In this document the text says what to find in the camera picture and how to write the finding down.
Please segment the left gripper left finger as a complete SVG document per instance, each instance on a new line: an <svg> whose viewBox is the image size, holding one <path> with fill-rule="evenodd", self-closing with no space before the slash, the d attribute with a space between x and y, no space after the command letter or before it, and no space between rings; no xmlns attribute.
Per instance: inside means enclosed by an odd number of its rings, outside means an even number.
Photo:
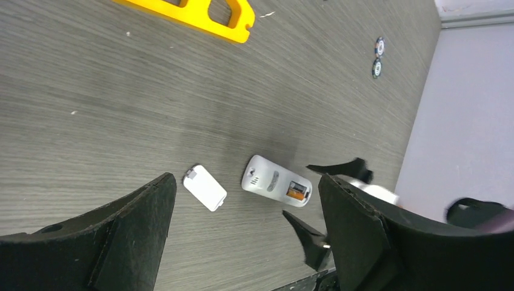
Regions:
<svg viewBox="0 0 514 291"><path fill-rule="evenodd" d="M2 290L153 290L177 183L134 192L35 233L1 237Z"/></svg>

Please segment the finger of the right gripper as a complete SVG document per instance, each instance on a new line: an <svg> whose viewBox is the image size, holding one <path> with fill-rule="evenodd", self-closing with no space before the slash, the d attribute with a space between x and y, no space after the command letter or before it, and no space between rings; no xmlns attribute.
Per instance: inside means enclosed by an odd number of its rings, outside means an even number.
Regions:
<svg viewBox="0 0 514 291"><path fill-rule="evenodd" d="M307 169L320 175L342 175L370 184L373 180L373 171L369 170L364 159L355 158L353 161L331 166L307 165Z"/></svg>
<svg viewBox="0 0 514 291"><path fill-rule="evenodd" d="M291 224L302 245L304 263L315 271L324 269L331 254L329 238L286 210L282 210L282 215Z"/></svg>

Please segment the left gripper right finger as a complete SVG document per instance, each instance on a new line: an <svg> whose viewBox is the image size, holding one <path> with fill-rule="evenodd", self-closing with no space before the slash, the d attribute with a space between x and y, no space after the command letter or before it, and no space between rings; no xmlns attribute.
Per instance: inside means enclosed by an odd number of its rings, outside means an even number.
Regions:
<svg viewBox="0 0 514 291"><path fill-rule="evenodd" d="M434 221L328 175L318 189L342 290L513 289L513 232Z"/></svg>

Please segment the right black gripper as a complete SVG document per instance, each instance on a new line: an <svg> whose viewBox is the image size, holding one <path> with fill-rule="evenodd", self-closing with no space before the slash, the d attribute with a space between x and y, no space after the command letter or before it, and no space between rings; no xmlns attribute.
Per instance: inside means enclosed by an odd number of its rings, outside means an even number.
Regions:
<svg viewBox="0 0 514 291"><path fill-rule="evenodd" d="M448 224L467 229L513 229L513 209L493 201L461 198L447 209Z"/></svg>

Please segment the white remote control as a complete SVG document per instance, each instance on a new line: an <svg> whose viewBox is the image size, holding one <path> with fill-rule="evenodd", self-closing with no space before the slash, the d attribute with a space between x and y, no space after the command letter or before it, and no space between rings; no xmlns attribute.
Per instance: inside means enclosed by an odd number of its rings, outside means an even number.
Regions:
<svg viewBox="0 0 514 291"><path fill-rule="evenodd" d="M286 195L291 181L308 188L308 194L303 201L295 200ZM260 155L254 155L247 164L242 175L241 187L245 191L293 207L304 207L313 193L312 183L308 179Z"/></svg>

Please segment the white battery cover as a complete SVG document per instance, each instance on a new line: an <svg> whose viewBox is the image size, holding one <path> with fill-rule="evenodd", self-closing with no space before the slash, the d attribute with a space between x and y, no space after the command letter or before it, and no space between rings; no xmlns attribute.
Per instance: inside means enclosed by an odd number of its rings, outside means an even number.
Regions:
<svg viewBox="0 0 514 291"><path fill-rule="evenodd" d="M185 173L182 183L211 212L222 206L227 197L226 189L200 164Z"/></svg>

